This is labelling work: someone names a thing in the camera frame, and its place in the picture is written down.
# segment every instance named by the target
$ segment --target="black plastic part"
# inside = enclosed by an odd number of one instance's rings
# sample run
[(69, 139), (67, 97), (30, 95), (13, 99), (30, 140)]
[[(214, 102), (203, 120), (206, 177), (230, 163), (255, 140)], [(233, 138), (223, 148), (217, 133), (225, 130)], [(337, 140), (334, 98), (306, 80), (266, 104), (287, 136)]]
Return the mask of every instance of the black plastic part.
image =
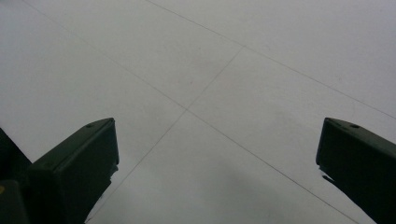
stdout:
[(114, 119), (84, 126), (29, 167), (30, 213), (40, 223), (83, 223), (118, 163)]
[(396, 145), (356, 124), (325, 119), (317, 164), (375, 222), (396, 223)]
[(28, 185), (26, 171), (31, 164), (6, 133), (0, 129), (0, 180), (16, 180), (21, 188), (25, 189)]
[(17, 181), (0, 181), (0, 204), (1, 223), (29, 224), (29, 217)]

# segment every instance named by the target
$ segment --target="floor tile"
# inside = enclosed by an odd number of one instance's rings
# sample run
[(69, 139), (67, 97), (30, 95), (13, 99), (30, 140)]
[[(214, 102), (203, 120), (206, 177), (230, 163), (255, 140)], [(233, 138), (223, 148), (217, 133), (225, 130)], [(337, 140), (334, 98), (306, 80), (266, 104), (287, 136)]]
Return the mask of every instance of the floor tile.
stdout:
[(396, 117), (396, 4), (149, 0)]
[(89, 223), (353, 222), (187, 112)]
[(240, 49), (143, 0), (29, 3), (185, 107)]
[(114, 189), (184, 111), (22, 1), (0, 2), (0, 34), (0, 126), (31, 161), (113, 117)]
[(248, 49), (190, 111), (359, 223), (368, 220), (319, 175), (322, 123), (326, 117), (348, 120), (396, 142), (395, 119)]

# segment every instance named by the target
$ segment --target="tile floor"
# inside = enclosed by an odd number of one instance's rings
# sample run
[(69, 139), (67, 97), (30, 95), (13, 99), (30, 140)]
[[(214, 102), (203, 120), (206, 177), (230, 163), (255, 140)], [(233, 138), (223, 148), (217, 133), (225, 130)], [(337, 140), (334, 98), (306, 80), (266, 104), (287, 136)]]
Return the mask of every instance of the tile floor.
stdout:
[(116, 119), (120, 170), (90, 224), (374, 223), (315, 156), (326, 117), (396, 142), (394, 11), (0, 0), (0, 126), (35, 161)]

